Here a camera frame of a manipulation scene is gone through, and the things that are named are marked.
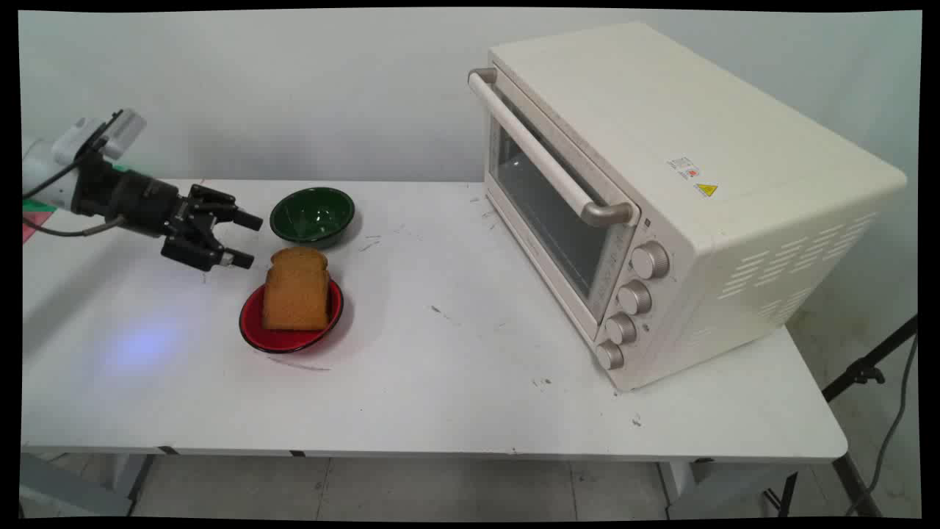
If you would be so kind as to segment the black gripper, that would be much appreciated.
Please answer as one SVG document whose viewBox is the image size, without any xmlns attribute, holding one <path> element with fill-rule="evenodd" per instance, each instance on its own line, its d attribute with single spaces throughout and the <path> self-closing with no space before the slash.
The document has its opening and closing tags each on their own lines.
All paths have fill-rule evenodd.
<svg viewBox="0 0 940 529">
<path fill-rule="evenodd" d="M 147 237 L 166 237 L 162 256 L 203 272 L 214 267 L 250 269 L 255 256 L 226 247 L 214 235 L 214 225 L 191 225 L 190 217 L 213 217 L 259 231 L 263 220 L 236 204 L 235 197 L 202 184 L 192 184 L 188 201 L 175 185 L 135 170 L 121 170 L 101 154 L 85 154 L 77 165 L 73 213 L 105 222 L 75 237 L 91 237 L 112 228 Z"/>
</svg>

